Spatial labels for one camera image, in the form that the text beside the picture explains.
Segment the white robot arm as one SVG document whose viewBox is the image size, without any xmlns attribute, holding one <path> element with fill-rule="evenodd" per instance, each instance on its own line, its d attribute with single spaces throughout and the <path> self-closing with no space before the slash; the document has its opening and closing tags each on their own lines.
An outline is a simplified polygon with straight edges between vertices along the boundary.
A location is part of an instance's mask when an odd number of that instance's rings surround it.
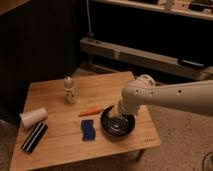
<svg viewBox="0 0 213 171">
<path fill-rule="evenodd" d="M 141 105 L 213 115 L 213 80 L 157 86 L 151 76 L 141 75 L 123 87 L 109 117 L 135 115 Z"/>
</svg>

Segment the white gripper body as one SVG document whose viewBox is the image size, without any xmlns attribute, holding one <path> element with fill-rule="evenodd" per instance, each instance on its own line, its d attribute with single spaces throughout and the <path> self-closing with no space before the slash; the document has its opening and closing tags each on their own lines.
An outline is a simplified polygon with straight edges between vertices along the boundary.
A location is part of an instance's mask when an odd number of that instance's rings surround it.
<svg viewBox="0 0 213 171">
<path fill-rule="evenodd" d="M 129 105 L 124 101 L 120 100 L 113 108 L 110 110 L 110 117 L 120 117 L 122 115 L 131 115 L 131 109 Z"/>
</svg>

